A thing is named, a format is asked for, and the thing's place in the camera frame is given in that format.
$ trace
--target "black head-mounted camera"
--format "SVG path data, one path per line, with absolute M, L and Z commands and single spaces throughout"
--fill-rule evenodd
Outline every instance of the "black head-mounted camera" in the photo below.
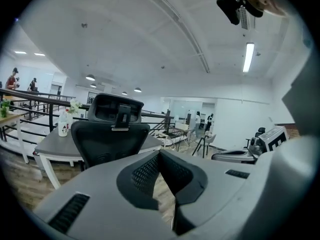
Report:
M 260 18 L 264 14 L 262 11 L 253 7 L 248 0 L 216 0 L 216 4 L 234 25 L 240 23 L 239 8 L 241 6 L 245 7 L 245 9 L 254 17 Z

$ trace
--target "black office chair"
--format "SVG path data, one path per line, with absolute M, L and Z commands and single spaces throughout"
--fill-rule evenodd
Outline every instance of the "black office chair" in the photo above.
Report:
M 88 111 L 88 121 L 71 126 L 75 146 L 85 167 L 135 155 L 145 142 L 150 126 L 142 124 L 143 103 L 111 94 L 98 94 Z
M 258 132 L 255 133 L 254 137 L 255 137 L 255 138 L 258 138 L 260 135 L 264 134 L 265 132 L 266 132 L 266 128 L 260 127 L 260 128 L 258 129 Z M 247 142 L 246 142 L 246 146 L 243 147 L 244 149 L 247 149 L 247 148 L 248 148 L 249 142 L 251 141 L 251 139 L 250 139 L 250 138 L 246 138 L 246 141 L 247 141 Z

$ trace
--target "air vent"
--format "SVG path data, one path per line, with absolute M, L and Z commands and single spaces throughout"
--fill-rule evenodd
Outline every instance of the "air vent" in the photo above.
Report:
M 85 194 L 75 194 L 49 222 L 49 225 L 61 233 L 66 233 L 89 200 Z
M 244 8 L 243 6 L 240 7 L 239 9 L 240 11 L 240 19 L 241 19 L 241 27 L 244 30 L 249 30 L 249 20 L 247 18 L 247 11 L 246 8 Z

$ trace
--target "bottle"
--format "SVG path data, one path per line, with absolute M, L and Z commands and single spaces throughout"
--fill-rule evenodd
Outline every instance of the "bottle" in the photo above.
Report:
M 65 111 L 59 116 L 58 133 L 60 137 L 66 137 L 68 135 L 67 115 Z
M 69 109 L 65 109 L 65 114 L 66 114 L 66 123 L 67 123 L 67 130 L 69 131 L 71 129 L 71 125 L 74 122 L 72 114 L 69 113 Z

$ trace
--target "ceiling light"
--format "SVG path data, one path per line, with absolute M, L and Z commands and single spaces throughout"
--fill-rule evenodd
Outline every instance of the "ceiling light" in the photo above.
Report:
M 255 44 L 248 42 L 246 44 L 246 53 L 245 53 L 245 60 L 244 60 L 244 66 L 243 66 L 243 72 L 248 72 L 250 69 L 252 57 L 254 55 L 255 50 Z
M 95 81 L 96 80 L 93 74 L 88 74 L 85 78 L 90 80 L 90 81 Z

